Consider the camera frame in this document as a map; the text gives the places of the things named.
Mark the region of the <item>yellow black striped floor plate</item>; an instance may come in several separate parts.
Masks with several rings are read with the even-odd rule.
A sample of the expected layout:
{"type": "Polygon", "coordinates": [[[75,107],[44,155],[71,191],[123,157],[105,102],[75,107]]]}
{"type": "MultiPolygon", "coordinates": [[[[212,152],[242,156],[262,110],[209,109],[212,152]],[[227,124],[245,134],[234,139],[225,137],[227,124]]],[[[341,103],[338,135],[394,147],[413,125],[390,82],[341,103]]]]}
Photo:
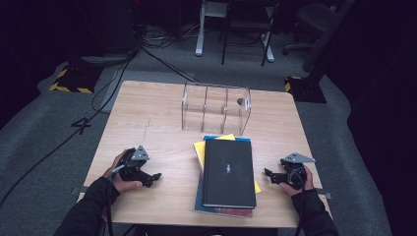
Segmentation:
{"type": "Polygon", "coordinates": [[[284,88],[298,102],[327,102],[320,85],[312,82],[308,78],[287,77],[284,79],[284,88]]]}
{"type": "Polygon", "coordinates": [[[53,82],[50,90],[94,93],[94,88],[103,71],[102,67],[75,67],[65,65],[53,82]]]}

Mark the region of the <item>clear acrylic book rack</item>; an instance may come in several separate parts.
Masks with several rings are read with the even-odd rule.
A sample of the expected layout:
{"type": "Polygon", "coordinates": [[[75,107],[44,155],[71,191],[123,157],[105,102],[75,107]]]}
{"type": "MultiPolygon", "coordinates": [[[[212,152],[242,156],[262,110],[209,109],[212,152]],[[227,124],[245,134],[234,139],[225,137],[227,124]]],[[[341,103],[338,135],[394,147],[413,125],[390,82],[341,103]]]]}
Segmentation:
{"type": "Polygon", "coordinates": [[[186,83],[182,95],[182,129],[242,136],[252,111],[249,88],[186,83]]]}

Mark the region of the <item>white desk leg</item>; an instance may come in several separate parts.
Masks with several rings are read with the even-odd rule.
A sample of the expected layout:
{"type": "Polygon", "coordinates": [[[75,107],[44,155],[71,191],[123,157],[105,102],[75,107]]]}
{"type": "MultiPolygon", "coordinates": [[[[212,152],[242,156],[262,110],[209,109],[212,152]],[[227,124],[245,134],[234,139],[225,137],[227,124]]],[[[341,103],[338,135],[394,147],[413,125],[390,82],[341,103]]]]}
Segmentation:
{"type": "Polygon", "coordinates": [[[272,50],[271,50],[270,46],[268,45],[269,40],[270,40],[270,33],[269,32],[264,33],[262,35],[262,43],[263,43],[263,46],[264,46],[265,50],[267,51],[267,60],[270,63],[273,63],[275,58],[273,56],[273,53],[272,53],[272,50]]]}
{"type": "Polygon", "coordinates": [[[195,49],[195,55],[200,57],[204,52],[204,42],[205,42],[205,28],[207,21],[207,0],[202,0],[201,9],[200,9],[200,22],[199,22],[199,32],[197,37],[197,44],[195,49]]]}

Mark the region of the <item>black equipment stand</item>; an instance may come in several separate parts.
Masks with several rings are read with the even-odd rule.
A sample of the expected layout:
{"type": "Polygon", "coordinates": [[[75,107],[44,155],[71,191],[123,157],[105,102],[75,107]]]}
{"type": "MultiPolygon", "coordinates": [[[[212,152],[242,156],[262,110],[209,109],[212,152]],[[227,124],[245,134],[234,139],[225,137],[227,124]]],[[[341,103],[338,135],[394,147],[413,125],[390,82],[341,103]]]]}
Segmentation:
{"type": "Polygon", "coordinates": [[[102,56],[115,56],[98,65],[124,64],[142,47],[141,0],[73,0],[102,56]]]}

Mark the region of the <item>dark office chair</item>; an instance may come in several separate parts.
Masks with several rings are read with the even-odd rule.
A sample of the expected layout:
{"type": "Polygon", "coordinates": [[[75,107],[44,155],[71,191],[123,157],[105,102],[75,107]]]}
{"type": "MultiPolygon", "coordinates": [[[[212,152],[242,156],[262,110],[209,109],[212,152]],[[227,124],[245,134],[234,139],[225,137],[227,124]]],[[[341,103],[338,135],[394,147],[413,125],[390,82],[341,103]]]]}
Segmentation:
{"type": "Polygon", "coordinates": [[[310,3],[296,12],[294,41],[286,45],[282,54],[287,56],[290,51],[310,51],[328,32],[336,13],[322,3],[310,3]]]}

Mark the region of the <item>person's right hand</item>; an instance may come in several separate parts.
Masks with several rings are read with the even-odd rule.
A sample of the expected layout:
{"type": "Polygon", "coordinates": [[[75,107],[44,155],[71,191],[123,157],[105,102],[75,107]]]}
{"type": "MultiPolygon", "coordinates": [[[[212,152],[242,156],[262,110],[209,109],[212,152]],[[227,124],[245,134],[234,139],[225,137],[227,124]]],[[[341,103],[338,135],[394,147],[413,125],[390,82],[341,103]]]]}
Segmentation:
{"type": "MultiPolygon", "coordinates": [[[[305,182],[304,190],[305,191],[314,190],[315,186],[314,186],[314,183],[313,183],[312,172],[307,166],[304,166],[304,169],[305,169],[305,172],[306,172],[306,182],[305,182]]],[[[279,188],[281,190],[283,190],[290,197],[293,197],[293,196],[295,196],[297,194],[300,194],[302,192],[302,189],[295,190],[291,186],[289,186],[288,184],[285,184],[285,183],[280,183],[279,188]]]]}

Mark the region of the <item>yellow book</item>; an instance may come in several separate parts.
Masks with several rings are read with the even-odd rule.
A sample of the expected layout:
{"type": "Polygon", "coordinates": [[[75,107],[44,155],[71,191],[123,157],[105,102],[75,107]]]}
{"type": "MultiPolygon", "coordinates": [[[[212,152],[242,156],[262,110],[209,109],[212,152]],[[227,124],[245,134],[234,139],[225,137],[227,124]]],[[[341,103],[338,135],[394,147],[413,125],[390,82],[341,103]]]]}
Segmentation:
{"type": "Polygon", "coordinates": [[[261,191],[254,179],[250,140],[233,134],[205,136],[194,143],[201,166],[199,194],[212,197],[220,191],[255,195],[261,191]]]}

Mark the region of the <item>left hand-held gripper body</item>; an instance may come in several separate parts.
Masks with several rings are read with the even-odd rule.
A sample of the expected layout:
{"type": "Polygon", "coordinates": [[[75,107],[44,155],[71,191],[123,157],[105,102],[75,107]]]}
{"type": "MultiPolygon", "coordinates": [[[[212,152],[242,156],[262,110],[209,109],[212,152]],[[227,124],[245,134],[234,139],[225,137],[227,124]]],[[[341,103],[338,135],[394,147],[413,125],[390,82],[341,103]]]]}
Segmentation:
{"type": "Polygon", "coordinates": [[[141,167],[149,160],[149,155],[143,146],[127,149],[120,158],[118,165],[120,177],[124,181],[141,181],[147,183],[149,175],[141,170],[141,167]]]}

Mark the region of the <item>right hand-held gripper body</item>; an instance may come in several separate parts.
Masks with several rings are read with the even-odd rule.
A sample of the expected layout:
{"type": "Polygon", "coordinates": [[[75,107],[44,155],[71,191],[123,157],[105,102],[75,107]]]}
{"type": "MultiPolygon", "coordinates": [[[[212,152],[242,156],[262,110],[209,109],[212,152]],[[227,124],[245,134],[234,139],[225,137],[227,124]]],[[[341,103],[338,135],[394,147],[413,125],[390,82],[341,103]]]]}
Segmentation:
{"type": "Polygon", "coordinates": [[[285,183],[295,190],[303,188],[307,180],[304,164],[310,162],[315,163],[316,160],[298,152],[293,152],[283,157],[280,160],[280,164],[286,172],[284,177],[285,183]]]}

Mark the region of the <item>blue book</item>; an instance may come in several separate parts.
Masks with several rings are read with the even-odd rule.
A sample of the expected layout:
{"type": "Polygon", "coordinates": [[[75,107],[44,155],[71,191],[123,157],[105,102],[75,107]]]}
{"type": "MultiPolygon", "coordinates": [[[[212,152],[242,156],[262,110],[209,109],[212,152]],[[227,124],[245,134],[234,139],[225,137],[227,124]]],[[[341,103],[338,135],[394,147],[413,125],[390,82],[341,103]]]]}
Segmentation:
{"type": "Polygon", "coordinates": [[[204,139],[200,142],[194,143],[194,149],[201,166],[201,173],[199,176],[199,183],[197,188],[196,200],[195,200],[195,211],[202,212],[202,213],[211,213],[211,214],[219,214],[215,211],[215,207],[208,207],[203,205],[203,187],[204,187],[204,164],[205,164],[205,154],[206,154],[206,140],[233,140],[235,141],[236,138],[233,134],[225,135],[225,136],[204,136],[204,139]]]}

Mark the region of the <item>person's left hand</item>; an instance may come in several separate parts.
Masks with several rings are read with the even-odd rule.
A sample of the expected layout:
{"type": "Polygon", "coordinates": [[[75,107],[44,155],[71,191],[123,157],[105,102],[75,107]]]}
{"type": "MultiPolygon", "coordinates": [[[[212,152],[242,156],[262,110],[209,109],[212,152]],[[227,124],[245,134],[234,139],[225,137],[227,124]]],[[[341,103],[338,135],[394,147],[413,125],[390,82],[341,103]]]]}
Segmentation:
{"type": "MultiPolygon", "coordinates": [[[[103,173],[103,177],[108,178],[113,169],[117,167],[117,164],[120,158],[125,154],[126,150],[124,149],[121,153],[119,153],[113,160],[113,163],[107,170],[103,173]]],[[[119,177],[117,177],[113,181],[113,186],[115,189],[120,193],[124,193],[126,191],[136,190],[143,187],[143,183],[141,181],[123,181],[119,177]]]]}

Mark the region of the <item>black chair frame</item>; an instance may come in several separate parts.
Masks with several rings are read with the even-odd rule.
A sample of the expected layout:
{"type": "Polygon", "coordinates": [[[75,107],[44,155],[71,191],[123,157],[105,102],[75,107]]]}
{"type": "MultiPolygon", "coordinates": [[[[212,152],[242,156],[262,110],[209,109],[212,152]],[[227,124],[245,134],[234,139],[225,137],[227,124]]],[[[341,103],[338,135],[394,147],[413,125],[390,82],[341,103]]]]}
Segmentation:
{"type": "Polygon", "coordinates": [[[248,34],[256,34],[255,41],[260,41],[263,50],[262,66],[267,60],[267,51],[262,43],[262,35],[271,33],[273,19],[278,10],[277,0],[229,0],[226,5],[226,13],[223,22],[224,36],[222,45],[221,64],[225,62],[226,48],[232,46],[228,42],[228,36],[232,31],[240,31],[248,34]]]}

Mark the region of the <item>black slanted pole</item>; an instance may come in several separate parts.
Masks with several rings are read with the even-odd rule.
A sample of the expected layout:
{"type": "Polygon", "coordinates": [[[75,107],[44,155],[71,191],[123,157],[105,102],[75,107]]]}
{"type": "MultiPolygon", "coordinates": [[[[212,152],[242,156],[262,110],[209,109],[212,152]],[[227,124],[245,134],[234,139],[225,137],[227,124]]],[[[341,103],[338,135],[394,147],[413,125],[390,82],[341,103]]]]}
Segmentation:
{"type": "Polygon", "coordinates": [[[312,52],[308,59],[304,62],[302,68],[306,73],[309,73],[314,65],[318,62],[326,47],[330,43],[331,38],[334,36],[338,27],[350,11],[352,5],[356,0],[343,0],[338,5],[333,4],[330,8],[336,13],[336,17],[331,24],[330,29],[326,32],[318,43],[312,48],[312,52]]]}

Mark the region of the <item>black hardcover book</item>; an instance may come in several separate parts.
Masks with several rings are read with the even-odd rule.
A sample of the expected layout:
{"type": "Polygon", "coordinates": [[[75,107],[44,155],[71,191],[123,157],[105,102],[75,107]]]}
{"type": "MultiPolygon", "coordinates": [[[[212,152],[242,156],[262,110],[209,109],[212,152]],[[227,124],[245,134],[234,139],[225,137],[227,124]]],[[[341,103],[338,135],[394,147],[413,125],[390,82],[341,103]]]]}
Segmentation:
{"type": "Polygon", "coordinates": [[[206,141],[203,206],[248,209],[257,206],[250,142],[206,141]]]}

